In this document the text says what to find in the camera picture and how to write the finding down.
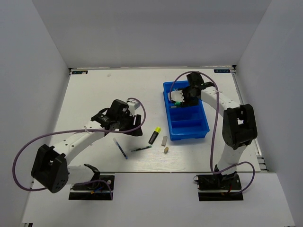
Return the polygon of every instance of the tabletop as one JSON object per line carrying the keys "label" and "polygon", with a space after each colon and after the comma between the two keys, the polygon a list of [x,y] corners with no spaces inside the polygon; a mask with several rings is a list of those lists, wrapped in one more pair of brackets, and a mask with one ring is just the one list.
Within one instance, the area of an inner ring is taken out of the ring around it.
{"label": "tabletop", "polygon": [[[92,116],[105,107],[110,107],[115,99],[126,101],[129,97],[138,98],[146,109],[146,122],[142,126],[143,136],[133,137],[110,133],[81,152],[71,165],[91,164],[101,172],[210,172],[210,148],[214,129],[215,110],[203,103],[210,132],[203,139],[170,141],[168,122],[163,100],[163,83],[174,81],[183,72],[199,70],[212,77],[220,91],[235,102],[239,96],[231,73],[214,73],[214,69],[98,69],[88,70],[87,74],[71,74],[55,131],[80,129]],[[141,108],[136,111],[143,114]],[[223,118],[219,116],[214,146],[214,165],[219,161],[224,140],[222,137]],[[130,152],[132,149],[148,146],[153,131],[161,127],[152,148]],[[69,135],[57,135],[51,139],[55,144]],[[164,154],[161,146],[163,136],[168,137]],[[128,156],[126,160],[113,138],[121,145]],[[260,171],[255,143],[243,152],[240,161],[251,162]],[[238,167],[239,172],[251,172],[249,165]]]}

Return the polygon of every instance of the wall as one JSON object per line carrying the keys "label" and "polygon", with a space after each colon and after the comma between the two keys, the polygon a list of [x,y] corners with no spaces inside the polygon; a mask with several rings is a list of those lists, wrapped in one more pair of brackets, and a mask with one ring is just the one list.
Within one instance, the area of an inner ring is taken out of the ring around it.
{"label": "wall", "polygon": [[[11,168],[17,151],[30,139],[52,131],[68,69],[30,0],[1,1],[0,26],[0,226],[21,222],[28,193],[13,182]],[[37,146],[18,161],[24,186]]]}
{"label": "wall", "polygon": [[271,0],[33,0],[70,68],[236,64]]}
{"label": "wall", "polygon": [[266,164],[277,172],[298,227],[303,226],[302,12],[301,0],[273,0],[237,66]]}

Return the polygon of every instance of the small tan object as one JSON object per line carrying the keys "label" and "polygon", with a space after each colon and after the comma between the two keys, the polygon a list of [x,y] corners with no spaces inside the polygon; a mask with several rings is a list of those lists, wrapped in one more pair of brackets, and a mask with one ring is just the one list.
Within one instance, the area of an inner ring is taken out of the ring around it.
{"label": "small tan object", "polygon": [[169,151],[169,147],[166,147],[166,148],[164,149],[164,154],[166,154],[168,151]]}

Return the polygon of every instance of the blue bin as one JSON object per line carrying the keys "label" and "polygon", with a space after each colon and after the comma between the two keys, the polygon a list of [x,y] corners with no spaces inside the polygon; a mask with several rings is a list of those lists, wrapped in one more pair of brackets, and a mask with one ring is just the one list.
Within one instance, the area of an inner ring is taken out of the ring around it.
{"label": "blue bin", "polygon": [[[169,101],[168,93],[173,82],[163,83],[164,103],[169,124],[170,140],[204,138],[209,132],[202,102],[190,107],[170,108],[174,104]],[[177,81],[174,89],[187,87],[188,81]]]}

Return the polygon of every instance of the green object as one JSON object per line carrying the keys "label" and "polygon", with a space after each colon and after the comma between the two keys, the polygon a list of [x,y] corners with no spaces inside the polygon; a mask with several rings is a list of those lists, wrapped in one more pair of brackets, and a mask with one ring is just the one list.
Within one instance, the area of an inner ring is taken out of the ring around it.
{"label": "green object", "polygon": [[151,147],[152,147],[152,146],[149,145],[149,146],[144,147],[144,148],[138,148],[138,149],[135,149],[135,150],[131,150],[131,152],[133,152],[133,151],[138,151],[138,150],[145,150],[145,149],[148,149],[148,148],[151,148]]}

